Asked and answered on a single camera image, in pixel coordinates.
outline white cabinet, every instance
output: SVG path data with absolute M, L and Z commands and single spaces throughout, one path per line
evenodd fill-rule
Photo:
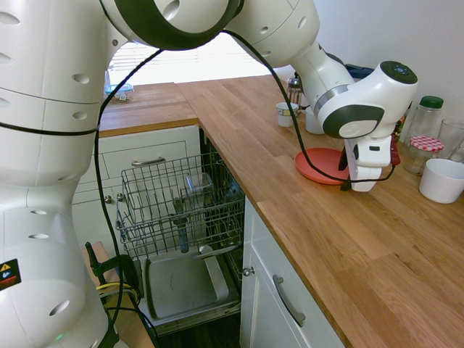
M 248 199 L 244 268 L 241 348 L 344 347 Z
M 113 227 L 117 218 L 116 199 L 123 192 L 121 171 L 133 162 L 149 162 L 159 158 L 177 160 L 200 154 L 199 128 L 195 125 L 101 138 L 99 163 L 104 195 L 111 197 L 107 209 Z M 72 201 L 72 218 L 80 247 L 87 241 L 101 241 L 110 257 L 115 256 L 109 229 L 99 201 L 94 159 L 80 179 Z M 117 240 L 119 234 L 115 229 Z

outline red checkered lid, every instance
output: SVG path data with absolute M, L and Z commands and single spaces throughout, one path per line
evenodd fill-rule
M 443 143 L 440 140 L 430 136 L 413 136 L 411 138 L 411 145 L 417 147 L 418 149 L 429 152 L 443 150 Z

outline glass jar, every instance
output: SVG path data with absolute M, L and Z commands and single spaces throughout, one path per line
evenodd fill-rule
M 297 112 L 301 111 L 301 98 L 302 98 L 302 82 L 301 79 L 298 76 L 298 73 L 295 73 L 295 76 L 293 78 L 289 78 L 287 80 L 287 94 L 289 96 L 290 102 L 295 103 L 298 105 L 298 110 Z
M 420 100 L 405 138 L 405 146 L 410 145 L 410 139 L 414 136 L 437 137 L 442 106 L 443 99 L 438 96 L 424 96 Z
M 403 168 L 411 174 L 422 175 L 426 162 L 443 150 L 443 143 L 430 136 L 414 136 L 410 140 Z

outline dark floor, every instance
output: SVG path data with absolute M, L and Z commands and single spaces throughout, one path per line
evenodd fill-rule
M 158 338 L 157 348 L 240 348 L 240 314 Z

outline dishwasher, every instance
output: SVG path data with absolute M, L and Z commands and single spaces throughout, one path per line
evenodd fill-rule
M 214 148 L 122 179 L 116 226 L 157 333 L 238 313 L 245 196 Z

